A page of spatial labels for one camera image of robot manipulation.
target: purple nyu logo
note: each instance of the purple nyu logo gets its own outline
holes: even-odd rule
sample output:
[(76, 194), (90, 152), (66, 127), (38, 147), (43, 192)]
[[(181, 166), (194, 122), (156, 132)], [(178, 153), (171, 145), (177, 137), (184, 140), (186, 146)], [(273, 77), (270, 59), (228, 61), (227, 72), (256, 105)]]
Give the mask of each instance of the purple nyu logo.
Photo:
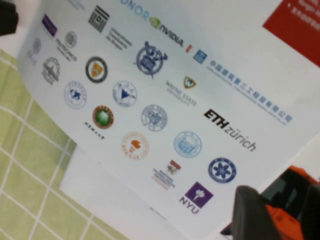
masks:
[(182, 202), (193, 214), (197, 214), (214, 195), (200, 183), (196, 182), (185, 196), (183, 196), (179, 202)]

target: red rectangle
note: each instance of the red rectangle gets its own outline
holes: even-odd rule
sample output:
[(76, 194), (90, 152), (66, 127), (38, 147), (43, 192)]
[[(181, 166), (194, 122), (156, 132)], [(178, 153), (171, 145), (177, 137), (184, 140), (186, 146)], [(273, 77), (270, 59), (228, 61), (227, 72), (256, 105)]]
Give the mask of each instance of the red rectangle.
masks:
[(283, 0), (263, 27), (320, 67), (320, 0)]

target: light green tile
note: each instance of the light green tile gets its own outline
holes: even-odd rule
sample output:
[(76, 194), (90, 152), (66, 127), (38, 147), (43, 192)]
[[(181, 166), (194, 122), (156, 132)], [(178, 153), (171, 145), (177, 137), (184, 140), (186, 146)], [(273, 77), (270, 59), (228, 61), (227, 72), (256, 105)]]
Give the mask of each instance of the light green tile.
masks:
[(2, 181), (5, 178), (9, 164), (10, 157), (0, 150), (0, 185), (2, 184)]
[(83, 208), (81, 205), (79, 205), (78, 203), (76, 203), (75, 201), (73, 201), (70, 197), (68, 197), (67, 195), (65, 195), (61, 190), (59, 190), (61, 181), (64, 178), (66, 169), (68, 167), (70, 161), (70, 156), (66, 155), (63, 159), (63, 162), (60, 165), (60, 168), (55, 176), (55, 179), (52, 183), (51, 188), (53, 190), (55, 190), (57, 193), (59, 193), (62, 197), (64, 197), (65, 199), (67, 199), (73, 206), (75, 206), (78, 210), (80, 210), (83, 214), (85, 214), (86, 216), (91, 216), (91, 213), (86, 210), (85, 208)]
[(0, 61), (0, 105), (24, 118), (31, 95), (17, 70)]
[(45, 183), (49, 183), (62, 151), (25, 126), (14, 158)]
[(77, 144), (72, 140), (68, 148), (68, 153), (73, 154), (76, 146)]
[(32, 240), (57, 240), (51, 232), (49, 232), (44, 226), (41, 224), (37, 224), (35, 228), (35, 232), (32, 236)]
[(105, 230), (108, 234), (113, 236), (117, 240), (129, 240), (126, 238), (123, 234), (106, 224), (104, 221), (100, 220), (97, 217), (93, 218), (93, 222), (96, 223), (99, 227), (101, 227), (103, 230)]
[(17, 65), (18, 61), (17, 59), (15, 59), (13, 56), (11, 56), (10, 54), (6, 53), (4, 50), (0, 49), (0, 57), (9, 61), (10, 63), (12, 63), (13, 65)]
[(7, 236), (0, 231), (0, 239), (1, 240), (9, 240), (10, 238), (7, 238)]
[(15, 162), (12, 164), (4, 191), (34, 215), (38, 214), (46, 190), (47, 188), (44, 185)]
[(40, 219), (66, 240), (79, 240), (87, 225), (84, 217), (52, 192), (47, 197)]
[(62, 148), (66, 146), (68, 135), (58, 127), (36, 101), (32, 103), (27, 122)]
[(16, 240), (27, 240), (35, 219), (3, 194), (0, 197), (0, 227)]
[(10, 154), (14, 149), (14, 145), (21, 127), (22, 122), (20, 120), (18, 120), (15, 116), (8, 113), (7, 111), (0, 109), (0, 146)]
[(83, 240), (112, 240), (112, 239), (110, 237), (107, 237), (102, 231), (100, 231), (95, 226), (90, 225)]

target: purple logo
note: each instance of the purple logo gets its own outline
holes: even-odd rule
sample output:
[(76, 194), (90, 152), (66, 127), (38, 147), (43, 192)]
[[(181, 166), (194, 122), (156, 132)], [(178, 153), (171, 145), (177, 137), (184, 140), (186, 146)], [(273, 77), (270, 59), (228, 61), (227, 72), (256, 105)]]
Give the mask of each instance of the purple logo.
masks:
[(48, 33), (54, 37), (58, 31), (58, 28), (54, 25), (54, 23), (50, 20), (50, 18), (45, 14), (42, 19), (42, 24)]
[(185, 196), (199, 208), (202, 208), (214, 195), (200, 183), (196, 182)]

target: circular emblem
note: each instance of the circular emblem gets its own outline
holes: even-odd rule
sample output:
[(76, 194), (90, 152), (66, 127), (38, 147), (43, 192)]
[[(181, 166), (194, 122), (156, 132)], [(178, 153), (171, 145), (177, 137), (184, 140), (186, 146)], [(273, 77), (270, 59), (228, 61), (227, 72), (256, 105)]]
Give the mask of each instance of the circular emblem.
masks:
[(108, 67), (101, 57), (94, 56), (86, 63), (85, 73), (91, 82), (98, 84), (107, 78)]
[(69, 31), (65, 35), (64, 42), (68, 48), (72, 49), (77, 44), (77, 35), (73, 31)]
[(70, 108), (81, 109), (86, 105), (87, 91), (80, 82), (71, 81), (64, 88), (64, 100)]
[(208, 172), (213, 180), (221, 184), (226, 184), (235, 178), (237, 169), (232, 161), (218, 157), (210, 163)]
[(43, 64), (42, 75), (51, 85), (59, 81), (60, 65), (56, 58), (49, 57)]
[(33, 45), (32, 45), (32, 51), (33, 51), (33, 53), (34, 53), (34, 54), (38, 54), (38, 53), (40, 52), (40, 50), (41, 50), (41, 46), (42, 46), (41, 40), (40, 40), (40, 38), (37, 37), (37, 38), (34, 40)]
[(141, 121), (150, 131), (157, 132), (167, 125), (168, 116), (162, 107), (152, 104), (143, 109)]
[(144, 159), (149, 152), (148, 140), (137, 132), (130, 132), (121, 142), (123, 153), (132, 160)]
[(119, 81), (113, 87), (112, 96), (114, 101), (121, 107), (131, 107), (137, 100), (137, 90), (128, 81)]
[(164, 65), (164, 60), (167, 60), (167, 54), (163, 54), (155, 46), (149, 45), (146, 41), (144, 47), (136, 55), (136, 65), (138, 69), (145, 75), (157, 74)]
[(106, 106), (97, 106), (92, 114), (95, 125), (100, 129), (108, 129), (114, 123), (114, 114)]
[(202, 142), (197, 134), (191, 131), (183, 131), (175, 137), (174, 149), (180, 156), (190, 159), (200, 153)]

